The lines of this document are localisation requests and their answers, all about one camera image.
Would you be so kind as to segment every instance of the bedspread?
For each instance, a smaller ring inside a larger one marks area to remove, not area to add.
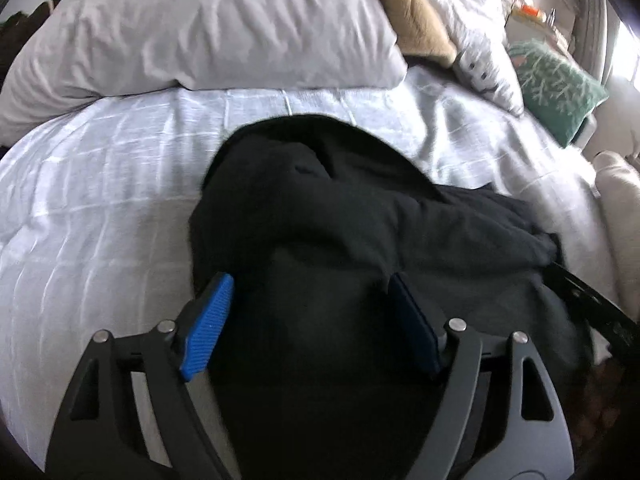
[[[389,91],[104,98],[36,128],[0,161],[0,402],[37,464],[92,333],[149,330],[190,298],[187,220],[220,144],[242,124],[304,112],[356,124],[434,182],[492,182],[531,202],[542,226],[560,233],[569,268],[616,299],[587,162],[532,117],[516,119],[435,70],[413,67]],[[161,460],[141,402],[151,455]]]

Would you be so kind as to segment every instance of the green pillow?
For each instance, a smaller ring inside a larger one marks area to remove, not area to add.
[[[525,106],[567,147],[580,125],[609,92],[575,62],[538,40],[509,47]]]

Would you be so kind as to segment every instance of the white fluffy pillow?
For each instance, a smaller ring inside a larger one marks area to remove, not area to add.
[[[618,267],[622,310],[640,320],[640,175],[619,154],[593,159],[596,188]]]
[[[516,117],[522,115],[522,90],[493,20],[474,0],[429,1],[458,48],[453,70],[460,82]]]
[[[170,86],[393,88],[379,0],[63,0],[0,92],[0,144],[102,96]]]

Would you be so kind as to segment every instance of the black fabric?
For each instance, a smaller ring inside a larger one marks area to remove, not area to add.
[[[435,186],[331,118],[238,130],[190,229],[196,291],[217,270],[236,279],[209,370],[244,480],[390,479],[410,466],[440,391],[391,316],[394,272],[448,317],[529,333],[561,396],[590,362],[542,282],[560,249],[525,203]]]

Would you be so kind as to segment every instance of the silver screw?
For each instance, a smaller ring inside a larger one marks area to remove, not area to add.
[[[98,330],[98,332],[94,334],[94,341],[97,343],[104,343],[110,335],[111,334],[109,334],[107,330]]]
[[[452,317],[449,319],[449,328],[452,329],[453,332],[464,332],[466,330],[466,321],[459,317]]]
[[[523,345],[524,345],[524,343],[528,343],[529,342],[529,336],[527,334],[525,334],[524,332],[520,332],[520,331],[514,332],[511,335],[511,337],[513,338],[513,340],[516,343],[520,343],[520,344],[523,344]]]
[[[163,319],[156,327],[158,332],[162,334],[169,334],[175,330],[175,321],[171,319]]]

